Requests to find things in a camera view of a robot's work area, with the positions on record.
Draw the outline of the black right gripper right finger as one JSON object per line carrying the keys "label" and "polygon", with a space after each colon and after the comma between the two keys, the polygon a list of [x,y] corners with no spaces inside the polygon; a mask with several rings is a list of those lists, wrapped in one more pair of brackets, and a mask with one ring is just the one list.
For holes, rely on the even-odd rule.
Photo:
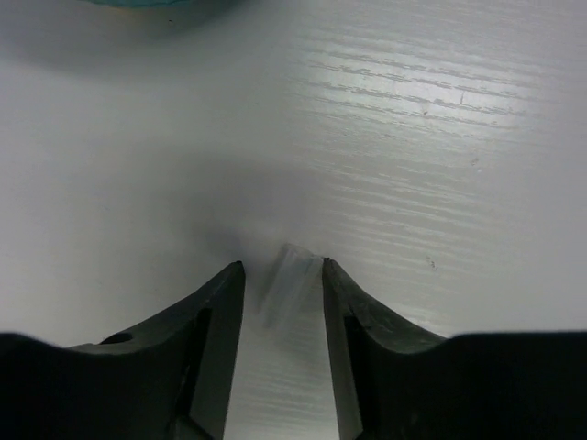
{"label": "black right gripper right finger", "polygon": [[343,439],[583,439],[583,331],[443,337],[322,267]]}

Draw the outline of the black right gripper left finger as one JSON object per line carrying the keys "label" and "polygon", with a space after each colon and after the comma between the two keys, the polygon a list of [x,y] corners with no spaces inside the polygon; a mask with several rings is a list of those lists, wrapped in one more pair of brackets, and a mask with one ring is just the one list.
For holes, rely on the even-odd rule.
{"label": "black right gripper left finger", "polygon": [[1,336],[4,439],[220,439],[246,275],[228,264],[194,293],[98,344]]}

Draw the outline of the clear pen cap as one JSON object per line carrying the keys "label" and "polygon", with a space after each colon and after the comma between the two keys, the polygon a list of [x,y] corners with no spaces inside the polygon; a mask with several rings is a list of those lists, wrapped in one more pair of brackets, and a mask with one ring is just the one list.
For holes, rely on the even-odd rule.
{"label": "clear pen cap", "polygon": [[323,259],[292,244],[281,247],[262,291],[260,320],[266,329],[284,332],[300,311],[322,268]]}

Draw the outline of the teal round desk organizer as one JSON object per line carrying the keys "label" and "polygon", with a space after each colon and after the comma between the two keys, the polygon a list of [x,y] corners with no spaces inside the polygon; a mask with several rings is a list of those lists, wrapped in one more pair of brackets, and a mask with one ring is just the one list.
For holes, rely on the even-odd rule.
{"label": "teal round desk organizer", "polygon": [[231,0],[89,0],[89,3],[118,8],[156,8],[175,6],[195,6],[197,10],[216,12],[230,8],[238,3]]}

